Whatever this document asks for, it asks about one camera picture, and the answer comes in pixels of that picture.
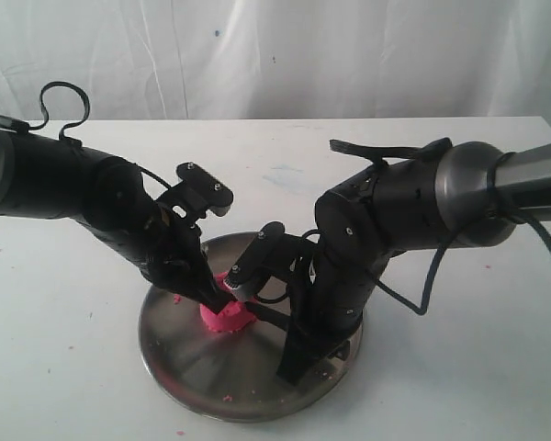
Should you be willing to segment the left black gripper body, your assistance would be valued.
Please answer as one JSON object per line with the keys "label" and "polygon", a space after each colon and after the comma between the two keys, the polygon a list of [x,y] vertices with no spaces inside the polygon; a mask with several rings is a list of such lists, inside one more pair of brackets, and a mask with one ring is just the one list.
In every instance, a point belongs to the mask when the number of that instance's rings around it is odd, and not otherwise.
{"label": "left black gripper body", "polygon": [[211,292],[211,274],[196,231],[149,195],[118,192],[96,213],[96,238],[155,287],[183,294]]}

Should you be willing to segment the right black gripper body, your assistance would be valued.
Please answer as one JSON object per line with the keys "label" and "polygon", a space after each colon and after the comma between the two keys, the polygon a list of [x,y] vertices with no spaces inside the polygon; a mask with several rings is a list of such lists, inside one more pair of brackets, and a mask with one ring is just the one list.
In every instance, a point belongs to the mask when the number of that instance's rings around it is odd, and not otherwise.
{"label": "right black gripper body", "polygon": [[384,247],[352,249],[320,238],[286,238],[290,318],[286,349],[335,349],[361,325],[363,309],[386,269]]}

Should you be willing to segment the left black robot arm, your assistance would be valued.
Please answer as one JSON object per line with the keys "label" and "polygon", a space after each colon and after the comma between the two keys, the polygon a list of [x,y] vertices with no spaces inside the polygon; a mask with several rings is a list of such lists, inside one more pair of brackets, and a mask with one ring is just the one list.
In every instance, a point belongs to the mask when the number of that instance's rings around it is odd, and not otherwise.
{"label": "left black robot arm", "polygon": [[158,198],[126,159],[38,135],[0,130],[0,216],[69,218],[135,265],[155,287],[218,313],[233,296],[219,287],[197,221],[225,215],[232,192],[195,163]]}

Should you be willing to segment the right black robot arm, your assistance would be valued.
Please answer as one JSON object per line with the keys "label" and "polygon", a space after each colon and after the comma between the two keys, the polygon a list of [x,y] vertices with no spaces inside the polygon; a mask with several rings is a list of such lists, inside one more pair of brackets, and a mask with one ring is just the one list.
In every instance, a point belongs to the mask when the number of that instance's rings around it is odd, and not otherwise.
{"label": "right black robot arm", "polygon": [[551,143],[505,153],[482,141],[433,141],[422,148],[367,147],[333,140],[334,152],[368,167],[327,190],[314,208],[318,241],[291,284],[292,316],[278,376],[297,384],[357,331],[364,307],[395,256],[431,250],[421,299],[428,311],[447,250],[491,247],[519,224],[551,254]]}

